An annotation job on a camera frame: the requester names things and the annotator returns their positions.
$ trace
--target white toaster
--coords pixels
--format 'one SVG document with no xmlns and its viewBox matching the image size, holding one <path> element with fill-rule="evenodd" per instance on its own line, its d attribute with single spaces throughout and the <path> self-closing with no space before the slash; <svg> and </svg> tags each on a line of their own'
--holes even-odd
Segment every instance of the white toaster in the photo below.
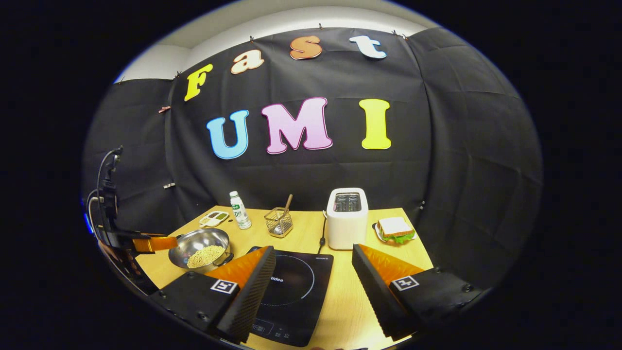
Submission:
<svg viewBox="0 0 622 350">
<path fill-rule="evenodd" d="M 328 246 L 352 250 L 354 244 L 364 244 L 368 213 L 367 197 L 362 189 L 334 189 L 326 208 Z"/>
</svg>

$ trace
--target utensil holder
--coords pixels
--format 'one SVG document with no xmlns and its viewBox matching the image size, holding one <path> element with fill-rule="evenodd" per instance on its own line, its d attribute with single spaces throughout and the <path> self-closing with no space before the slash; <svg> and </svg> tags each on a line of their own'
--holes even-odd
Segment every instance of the utensil holder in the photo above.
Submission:
<svg viewBox="0 0 622 350">
<path fill-rule="evenodd" d="M 282 207 L 274 208 L 264 215 L 264 219 L 266 220 L 268 233 L 275 237 L 283 238 L 294 228 L 289 210 L 285 212 L 285 208 Z"/>
</svg>

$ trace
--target grain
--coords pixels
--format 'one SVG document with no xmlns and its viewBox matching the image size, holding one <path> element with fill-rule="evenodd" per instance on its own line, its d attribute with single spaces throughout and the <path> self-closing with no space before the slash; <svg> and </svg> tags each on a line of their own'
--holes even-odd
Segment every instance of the grain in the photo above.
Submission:
<svg viewBox="0 0 622 350">
<path fill-rule="evenodd" d="M 197 250 L 197 252 L 192 254 L 188 259 L 188 268 L 197 268 L 211 264 L 224 252 L 225 249 L 218 245 L 209 245 L 201 250 Z"/>
</svg>

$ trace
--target induction cooktop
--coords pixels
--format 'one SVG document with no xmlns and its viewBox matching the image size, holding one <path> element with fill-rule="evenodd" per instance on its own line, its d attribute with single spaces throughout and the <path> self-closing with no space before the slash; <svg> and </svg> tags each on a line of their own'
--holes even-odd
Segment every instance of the induction cooktop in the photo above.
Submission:
<svg viewBox="0 0 622 350">
<path fill-rule="evenodd" d="M 274 252 L 276 266 L 251 333 L 278 343 L 306 346 L 322 310 L 333 256 Z"/>
</svg>

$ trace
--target toaster cord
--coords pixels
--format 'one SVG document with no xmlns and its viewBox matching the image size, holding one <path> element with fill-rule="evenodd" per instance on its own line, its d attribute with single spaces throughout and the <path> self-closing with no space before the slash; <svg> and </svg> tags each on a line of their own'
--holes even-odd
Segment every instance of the toaster cord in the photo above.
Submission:
<svg viewBox="0 0 622 350">
<path fill-rule="evenodd" d="M 322 238 L 320 238 L 320 248 L 317 250 L 317 253 L 320 253 L 320 250 L 322 250 L 322 247 L 324 246 L 324 243 L 326 243 L 326 239 L 324 238 L 324 230 L 326 229 L 326 212 L 323 210 L 322 214 L 324 215 L 324 224 L 322 225 Z"/>
</svg>

